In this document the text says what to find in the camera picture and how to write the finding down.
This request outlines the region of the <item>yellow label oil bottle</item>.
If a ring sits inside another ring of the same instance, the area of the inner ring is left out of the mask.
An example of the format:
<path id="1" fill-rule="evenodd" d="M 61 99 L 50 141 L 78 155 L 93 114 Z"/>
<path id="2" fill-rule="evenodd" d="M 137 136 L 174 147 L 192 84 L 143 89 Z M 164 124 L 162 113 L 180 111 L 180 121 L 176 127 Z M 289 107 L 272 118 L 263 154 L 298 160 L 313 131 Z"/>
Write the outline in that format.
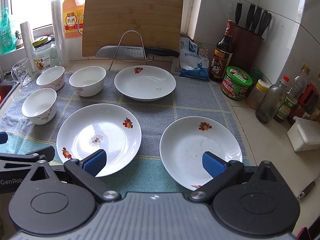
<path id="1" fill-rule="evenodd" d="M 281 123 L 289 116 L 291 110 L 298 103 L 300 96 L 307 87 L 309 73 L 310 68 L 304 64 L 300 70 L 300 74 L 295 77 L 292 86 L 289 88 L 285 101 L 275 114 L 274 120 Z"/>

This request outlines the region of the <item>dark vinegar bottle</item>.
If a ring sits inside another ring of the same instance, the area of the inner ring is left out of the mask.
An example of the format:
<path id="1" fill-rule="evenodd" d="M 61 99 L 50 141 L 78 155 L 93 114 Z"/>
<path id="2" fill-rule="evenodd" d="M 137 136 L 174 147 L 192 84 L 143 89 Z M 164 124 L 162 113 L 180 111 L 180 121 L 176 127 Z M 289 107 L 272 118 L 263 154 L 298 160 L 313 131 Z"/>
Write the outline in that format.
<path id="1" fill-rule="evenodd" d="M 229 65 L 233 53 L 232 44 L 235 27 L 236 22 L 228 20 L 224 36 L 216 45 L 209 67 L 209 78 L 213 81 L 220 82 Z"/>

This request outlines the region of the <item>yellow lid spice jar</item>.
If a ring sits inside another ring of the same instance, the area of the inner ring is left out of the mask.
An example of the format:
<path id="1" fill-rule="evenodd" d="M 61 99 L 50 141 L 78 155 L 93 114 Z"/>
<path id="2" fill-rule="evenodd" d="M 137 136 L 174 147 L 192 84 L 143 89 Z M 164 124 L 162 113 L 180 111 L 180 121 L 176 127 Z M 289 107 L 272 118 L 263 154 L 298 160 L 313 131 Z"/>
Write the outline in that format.
<path id="1" fill-rule="evenodd" d="M 259 103 L 262 101 L 269 88 L 270 86 L 267 83 L 259 79 L 246 99 L 246 103 L 249 105 L 249 107 L 252 109 L 257 109 Z"/>

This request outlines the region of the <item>green lid sauce jar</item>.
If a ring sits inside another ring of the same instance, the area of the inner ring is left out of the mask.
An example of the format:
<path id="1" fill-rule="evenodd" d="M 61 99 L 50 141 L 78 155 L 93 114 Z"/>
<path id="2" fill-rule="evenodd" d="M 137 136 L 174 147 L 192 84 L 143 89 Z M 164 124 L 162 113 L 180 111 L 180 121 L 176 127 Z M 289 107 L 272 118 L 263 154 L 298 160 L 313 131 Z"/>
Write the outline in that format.
<path id="1" fill-rule="evenodd" d="M 221 91 L 233 100 L 242 100 L 252 83 L 251 76 L 245 71 L 229 66 L 221 83 Z"/>

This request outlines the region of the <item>plastic cup stack tall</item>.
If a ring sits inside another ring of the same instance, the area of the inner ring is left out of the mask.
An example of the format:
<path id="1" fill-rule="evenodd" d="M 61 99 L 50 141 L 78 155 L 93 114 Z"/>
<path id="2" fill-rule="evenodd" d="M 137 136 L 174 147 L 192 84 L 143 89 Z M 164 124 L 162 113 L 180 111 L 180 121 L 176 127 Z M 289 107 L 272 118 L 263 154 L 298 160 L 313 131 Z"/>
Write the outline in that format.
<path id="1" fill-rule="evenodd" d="M 63 67 L 69 66 L 69 57 L 66 47 L 66 38 L 62 20 L 62 6 L 60 0 L 51 1 L 53 32 L 59 63 Z"/>

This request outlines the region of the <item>orange cooking wine jug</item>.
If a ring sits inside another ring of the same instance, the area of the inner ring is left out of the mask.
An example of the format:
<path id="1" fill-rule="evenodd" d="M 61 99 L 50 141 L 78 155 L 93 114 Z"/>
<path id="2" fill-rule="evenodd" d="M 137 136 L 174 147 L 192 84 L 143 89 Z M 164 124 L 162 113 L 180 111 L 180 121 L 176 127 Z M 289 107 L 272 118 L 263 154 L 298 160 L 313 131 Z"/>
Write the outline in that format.
<path id="1" fill-rule="evenodd" d="M 64 0 L 62 19 L 65 38 L 81 37 L 83 32 L 85 0 Z"/>

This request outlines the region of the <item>clear glass mug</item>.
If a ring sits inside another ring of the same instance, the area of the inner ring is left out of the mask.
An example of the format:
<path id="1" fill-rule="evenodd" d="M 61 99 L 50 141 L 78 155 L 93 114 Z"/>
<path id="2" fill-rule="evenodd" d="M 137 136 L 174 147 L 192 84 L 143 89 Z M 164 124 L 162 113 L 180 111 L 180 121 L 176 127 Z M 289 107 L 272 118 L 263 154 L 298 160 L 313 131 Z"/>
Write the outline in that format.
<path id="1" fill-rule="evenodd" d="M 11 76 L 13 80 L 16 83 L 19 83 L 22 87 L 26 87 L 31 84 L 33 78 L 28 58 L 22 59 L 12 66 Z"/>

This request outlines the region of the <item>white plastic box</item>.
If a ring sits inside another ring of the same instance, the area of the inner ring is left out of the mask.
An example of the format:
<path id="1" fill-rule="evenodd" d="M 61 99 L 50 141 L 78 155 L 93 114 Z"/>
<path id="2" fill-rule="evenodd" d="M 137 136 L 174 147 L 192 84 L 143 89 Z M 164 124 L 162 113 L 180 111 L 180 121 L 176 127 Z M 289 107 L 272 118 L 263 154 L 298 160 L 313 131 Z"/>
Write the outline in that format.
<path id="1" fill-rule="evenodd" d="M 295 152 L 317 150 L 320 146 L 320 125 L 315 121 L 295 116 L 295 123 L 287 132 Z"/>

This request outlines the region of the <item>white floral bowl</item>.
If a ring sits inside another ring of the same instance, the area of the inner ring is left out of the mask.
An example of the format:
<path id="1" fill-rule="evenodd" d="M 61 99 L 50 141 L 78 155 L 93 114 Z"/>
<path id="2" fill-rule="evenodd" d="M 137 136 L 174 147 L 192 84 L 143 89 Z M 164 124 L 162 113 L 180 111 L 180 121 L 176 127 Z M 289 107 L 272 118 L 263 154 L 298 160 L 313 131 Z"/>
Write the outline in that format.
<path id="1" fill-rule="evenodd" d="M 65 68 L 63 66 L 49 68 L 36 79 L 36 84 L 40 88 L 52 88 L 58 91 L 65 83 L 64 73 Z"/>
<path id="2" fill-rule="evenodd" d="M 52 88 L 42 88 L 30 94 L 22 105 L 22 114 L 35 125 L 44 125 L 56 115 L 57 93 Z"/>
<path id="3" fill-rule="evenodd" d="M 89 66 L 74 72 L 69 78 L 69 84 L 79 96 L 91 97 L 103 89 L 106 75 L 103 67 Z"/>

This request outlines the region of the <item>white plate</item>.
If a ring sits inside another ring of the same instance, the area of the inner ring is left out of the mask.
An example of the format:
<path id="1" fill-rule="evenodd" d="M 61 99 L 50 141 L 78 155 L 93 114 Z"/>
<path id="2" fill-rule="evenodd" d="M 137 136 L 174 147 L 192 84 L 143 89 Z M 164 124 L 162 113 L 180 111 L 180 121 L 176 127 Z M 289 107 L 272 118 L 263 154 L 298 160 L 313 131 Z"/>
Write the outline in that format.
<path id="1" fill-rule="evenodd" d="M 56 147 L 64 163 L 82 160 L 99 149 L 106 152 L 106 165 L 97 177 L 112 175 L 136 156 L 142 131 L 127 109 L 108 103 L 83 107 L 71 114 L 57 134 Z"/>
<path id="2" fill-rule="evenodd" d="M 159 151 L 162 163 L 181 186 L 195 191 L 212 179 L 203 168 L 202 156 L 209 151 L 224 161 L 242 162 L 240 145 L 222 124 L 201 116 L 180 118 L 162 134 Z"/>
<path id="3" fill-rule="evenodd" d="M 176 80 L 168 71 L 155 66 L 132 66 L 118 72 L 116 89 L 136 101 L 156 101 L 172 93 Z"/>

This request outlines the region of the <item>bamboo cutting board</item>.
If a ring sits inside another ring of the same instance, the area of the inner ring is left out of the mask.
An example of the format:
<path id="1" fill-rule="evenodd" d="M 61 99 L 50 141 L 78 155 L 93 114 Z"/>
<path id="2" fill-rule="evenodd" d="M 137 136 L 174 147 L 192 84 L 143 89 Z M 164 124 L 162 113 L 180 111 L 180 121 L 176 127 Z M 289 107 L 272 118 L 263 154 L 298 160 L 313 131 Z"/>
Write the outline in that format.
<path id="1" fill-rule="evenodd" d="M 82 56 L 108 45 L 179 50 L 183 0 L 85 0 Z"/>

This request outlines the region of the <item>clear oil glass bottle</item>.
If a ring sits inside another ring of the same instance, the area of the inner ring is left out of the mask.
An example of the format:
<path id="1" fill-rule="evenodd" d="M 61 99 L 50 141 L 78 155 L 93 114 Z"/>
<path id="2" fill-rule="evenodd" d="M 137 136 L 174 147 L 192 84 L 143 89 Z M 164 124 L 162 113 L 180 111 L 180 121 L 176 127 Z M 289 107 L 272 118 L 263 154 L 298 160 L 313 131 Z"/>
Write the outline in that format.
<path id="1" fill-rule="evenodd" d="M 268 124 L 283 104 L 289 80 L 289 77 L 284 75 L 278 84 L 274 84 L 270 87 L 259 103 L 255 116 L 261 123 Z"/>

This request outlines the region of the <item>red chili sauce bottle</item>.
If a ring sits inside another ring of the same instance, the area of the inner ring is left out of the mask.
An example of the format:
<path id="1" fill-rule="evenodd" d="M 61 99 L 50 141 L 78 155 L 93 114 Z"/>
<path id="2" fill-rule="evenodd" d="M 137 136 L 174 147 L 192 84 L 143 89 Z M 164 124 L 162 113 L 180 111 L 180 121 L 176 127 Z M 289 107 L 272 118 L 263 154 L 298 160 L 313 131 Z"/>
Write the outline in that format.
<path id="1" fill-rule="evenodd" d="M 319 103 L 319 74 L 312 80 L 301 95 L 298 103 L 295 105 L 289 117 L 287 118 L 289 124 L 293 125 L 295 122 L 294 117 L 299 117 L 307 120 L 312 120 L 312 114 L 314 113 Z"/>

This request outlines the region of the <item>white plate back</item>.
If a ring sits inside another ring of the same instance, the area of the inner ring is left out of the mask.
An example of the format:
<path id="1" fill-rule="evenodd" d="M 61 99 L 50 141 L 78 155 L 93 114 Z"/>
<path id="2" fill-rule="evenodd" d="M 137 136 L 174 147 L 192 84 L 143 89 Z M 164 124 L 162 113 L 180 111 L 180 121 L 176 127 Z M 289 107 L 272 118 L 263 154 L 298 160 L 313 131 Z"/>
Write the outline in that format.
<path id="1" fill-rule="evenodd" d="M 136 101 L 156 101 L 172 93 L 176 80 L 168 71 L 155 66 L 132 66 L 118 72 L 116 89 Z"/>

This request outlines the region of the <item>green detergent bottle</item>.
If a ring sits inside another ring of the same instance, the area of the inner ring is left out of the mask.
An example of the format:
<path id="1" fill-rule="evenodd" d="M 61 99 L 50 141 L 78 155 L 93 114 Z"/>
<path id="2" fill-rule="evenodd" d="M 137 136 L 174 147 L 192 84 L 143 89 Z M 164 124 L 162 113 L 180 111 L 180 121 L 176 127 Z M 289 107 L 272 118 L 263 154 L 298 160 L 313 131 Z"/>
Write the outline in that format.
<path id="1" fill-rule="evenodd" d="M 8 7 L 1 10 L 1 54 L 8 53 L 16 49 L 15 35 L 11 31 Z"/>

